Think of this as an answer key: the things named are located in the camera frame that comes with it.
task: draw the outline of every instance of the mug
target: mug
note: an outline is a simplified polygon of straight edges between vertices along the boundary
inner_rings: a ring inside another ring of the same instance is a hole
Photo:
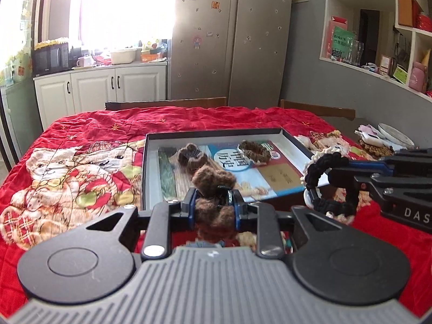
[[[95,60],[91,56],[84,56],[78,58],[78,61],[76,62],[77,67],[88,67],[93,66],[95,63]]]

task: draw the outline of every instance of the open box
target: open box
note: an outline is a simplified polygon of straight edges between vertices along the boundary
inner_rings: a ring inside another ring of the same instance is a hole
[[[243,140],[264,144],[271,151],[271,161],[264,166],[243,162],[237,151]],[[312,153],[284,129],[271,128],[148,134],[143,159],[143,209],[151,210],[164,200],[182,200],[193,186],[176,156],[188,143],[205,152],[210,165],[237,177],[235,188],[246,202],[266,201],[278,210],[304,205],[300,177]],[[334,193],[325,174],[318,186],[323,187],[324,198]]]

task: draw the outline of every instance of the wooden chair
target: wooden chair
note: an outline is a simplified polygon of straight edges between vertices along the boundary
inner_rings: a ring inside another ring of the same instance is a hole
[[[193,98],[188,100],[163,100],[163,101],[139,101],[139,102],[105,102],[105,109],[108,111],[128,110],[130,108],[149,108],[149,107],[202,107],[215,108],[227,106],[226,97],[212,98]]]
[[[349,120],[354,120],[356,117],[356,110],[353,110],[351,108],[326,107],[312,105],[308,103],[292,102],[287,100],[280,100],[280,107],[309,111],[319,117],[342,117]]]

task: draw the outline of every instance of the white plate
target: white plate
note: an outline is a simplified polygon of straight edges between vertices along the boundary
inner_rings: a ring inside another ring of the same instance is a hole
[[[409,149],[415,147],[413,141],[409,137],[407,137],[405,134],[402,134],[399,130],[394,129],[390,125],[380,123],[378,125],[378,130],[392,143],[407,147]]]

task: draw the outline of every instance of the white cabinet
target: white cabinet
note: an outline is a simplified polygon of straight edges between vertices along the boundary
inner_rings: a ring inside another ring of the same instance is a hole
[[[113,66],[35,78],[44,129],[61,117],[105,109],[107,101],[166,99],[166,65]]]
[[[115,69],[95,69],[71,74],[75,112],[105,109],[105,102],[117,101]]]
[[[70,74],[36,79],[35,87],[44,130],[53,121],[75,114]]]
[[[166,98],[166,67],[116,68],[117,101],[154,101]]]

